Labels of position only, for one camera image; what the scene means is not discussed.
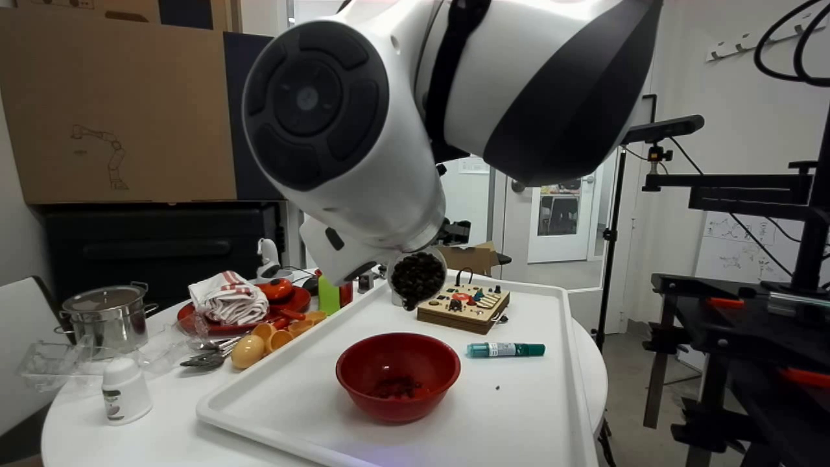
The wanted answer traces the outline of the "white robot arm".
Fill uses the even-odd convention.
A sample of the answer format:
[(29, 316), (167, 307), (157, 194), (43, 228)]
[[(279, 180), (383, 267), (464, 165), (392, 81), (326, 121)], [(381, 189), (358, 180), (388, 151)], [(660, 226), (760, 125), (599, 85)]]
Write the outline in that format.
[(529, 183), (591, 173), (641, 98), (664, 0), (348, 0), (270, 39), (240, 130), (348, 279), (441, 238), (438, 163)]

